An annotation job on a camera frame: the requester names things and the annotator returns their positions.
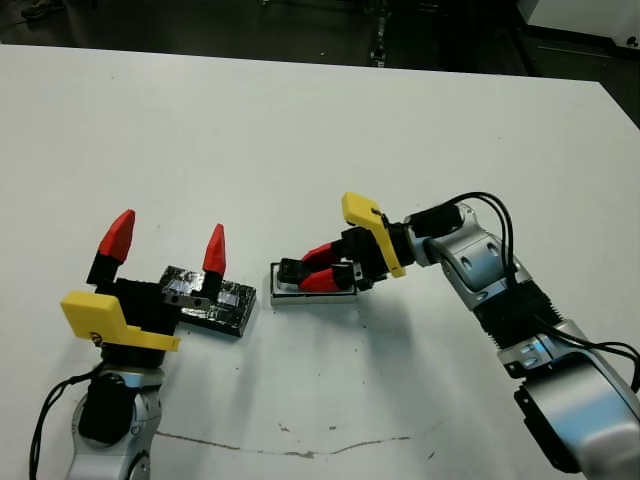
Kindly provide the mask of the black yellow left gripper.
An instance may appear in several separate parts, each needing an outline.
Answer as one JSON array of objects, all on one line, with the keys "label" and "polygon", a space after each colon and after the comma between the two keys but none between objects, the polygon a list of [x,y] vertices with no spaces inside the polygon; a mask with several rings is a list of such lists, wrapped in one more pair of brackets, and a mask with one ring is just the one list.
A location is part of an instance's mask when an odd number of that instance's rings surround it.
[{"label": "black yellow left gripper", "polygon": [[[74,290],[61,301],[61,308],[74,335],[100,349],[108,365],[159,367],[168,352],[178,350],[175,335],[181,308],[165,301],[157,283],[119,278],[133,238],[135,211],[127,209],[111,224],[99,243],[87,283],[92,292]],[[218,223],[203,260],[201,292],[216,299],[226,271],[224,226]]]}]

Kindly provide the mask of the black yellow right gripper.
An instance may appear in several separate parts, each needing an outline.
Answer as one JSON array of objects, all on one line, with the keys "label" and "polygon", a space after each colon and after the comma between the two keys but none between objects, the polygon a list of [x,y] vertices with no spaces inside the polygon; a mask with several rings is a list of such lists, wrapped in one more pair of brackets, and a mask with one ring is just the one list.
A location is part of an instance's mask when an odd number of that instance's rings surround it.
[{"label": "black yellow right gripper", "polygon": [[323,266],[345,258],[353,263],[355,271],[348,266],[331,266],[309,274],[298,288],[304,292],[342,292],[356,285],[367,290],[389,275],[404,277],[406,266],[415,261],[406,226],[391,223],[375,201],[353,192],[342,196],[341,206],[349,225],[341,233],[341,240],[309,250],[301,261]]}]

